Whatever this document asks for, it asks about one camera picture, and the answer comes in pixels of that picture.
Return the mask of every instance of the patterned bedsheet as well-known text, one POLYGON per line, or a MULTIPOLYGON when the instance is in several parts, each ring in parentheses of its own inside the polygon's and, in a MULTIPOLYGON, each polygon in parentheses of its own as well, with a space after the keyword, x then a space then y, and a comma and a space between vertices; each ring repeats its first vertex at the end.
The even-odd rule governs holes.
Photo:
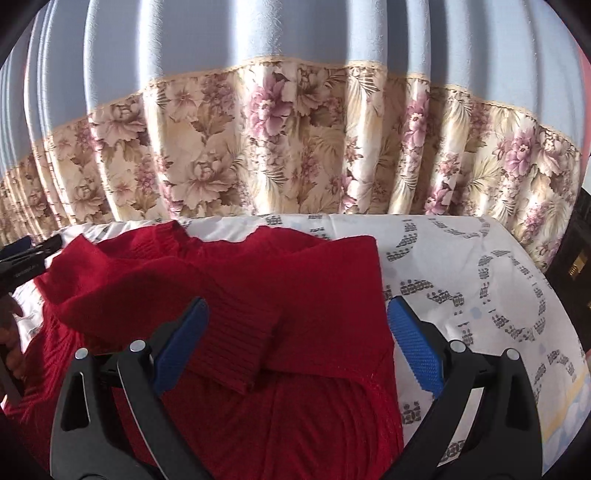
MULTIPOLYGON (((191 236, 206 241, 241 241, 259 225, 293 228, 327 239, 376 238, 384 300, 403 295, 418 316, 448 339, 474 351, 499 354, 517 348, 537 399, 544 440, 544 470, 568 446, 591 409, 591 379, 577 335, 556 294, 517 241, 495 220, 404 215, 267 215, 181 219, 191 236)), ((63 229, 64 242, 79 234, 93 242, 153 221, 76 225, 63 229)), ((355 294, 363 278, 344 278, 355 294)), ((43 301, 34 284, 15 293, 27 316, 20 324, 23 347, 41 325, 43 301)), ((407 442, 429 409, 432 396, 419 387, 400 349, 395 349, 398 400, 407 442)), ((442 461, 459 454, 476 413, 473 392, 442 461)))

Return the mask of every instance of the metal screw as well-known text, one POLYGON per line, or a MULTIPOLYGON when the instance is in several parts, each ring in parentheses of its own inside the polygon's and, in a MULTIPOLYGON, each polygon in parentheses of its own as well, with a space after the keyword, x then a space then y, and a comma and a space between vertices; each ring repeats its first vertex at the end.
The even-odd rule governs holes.
POLYGON ((466 344, 460 340, 452 340, 449 346, 456 353, 462 353, 466 351, 466 344))
POLYGON ((141 352, 144 348, 146 348, 146 342, 143 340, 134 340, 129 346, 129 350, 135 353, 141 352))
POLYGON ((511 360, 519 360, 519 358, 520 358, 519 352, 517 350, 515 350, 514 348, 509 348, 507 350, 507 356, 511 360))
POLYGON ((88 356, 88 348, 79 348, 78 350, 76 350, 76 353, 74 354, 74 356, 78 359, 78 360, 82 360, 83 358, 86 358, 88 356))

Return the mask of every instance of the curtain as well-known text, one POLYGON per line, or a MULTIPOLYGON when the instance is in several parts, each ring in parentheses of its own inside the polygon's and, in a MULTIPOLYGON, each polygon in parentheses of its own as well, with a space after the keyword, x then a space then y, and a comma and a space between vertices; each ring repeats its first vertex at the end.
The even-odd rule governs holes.
POLYGON ((584 173, 579 51, 541 0, 53 0, 0 82, 3 243, 181 216, 489 215, 545 269, 584 173))

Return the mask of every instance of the bed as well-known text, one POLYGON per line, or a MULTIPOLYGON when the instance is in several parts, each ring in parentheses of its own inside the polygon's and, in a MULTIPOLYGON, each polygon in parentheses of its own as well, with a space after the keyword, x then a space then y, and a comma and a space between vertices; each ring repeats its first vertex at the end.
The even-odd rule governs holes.
MULTIPOLYGON (((157 220, 82 224, 60 231, 64 244, 78 235, 104 241, 157 220)), ((376 238, 384 300, 402 295, 422 320, 448 339, 474 351, 498 355, 510 346, 524 359, 543 437, 544 471, 566 450, 591 410, 591 377, 585 354, 566 312, 542 273, 497 221, 482 217, 413 215, 266 215, 185 219, 190 236, 205 241, 241 241, 261 225, 292 228, 321 238, 355 235, 376 238)), ((345 278, 355 294, 361 278, 345 278)), ((15 297, 26 317, 18 324, 22 347, 43 323, 43 300, 32 282, 15 297)), ((398 402, 405 443, 428 411, 432 397, 419 387, 396 348, 398 402)), ((473 392, 442 462, 461 451, 478 406, 473 392)))

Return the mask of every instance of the ribbed cuff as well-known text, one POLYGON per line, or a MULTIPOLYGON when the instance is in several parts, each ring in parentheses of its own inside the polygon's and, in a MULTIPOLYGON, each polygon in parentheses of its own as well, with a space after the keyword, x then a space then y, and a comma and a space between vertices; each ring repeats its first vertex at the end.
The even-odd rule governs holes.
POLYGON ((216 312, 195 351, 197 373, 246 394, 261 369, 262 359, 278 320, 274 310, 216 312))

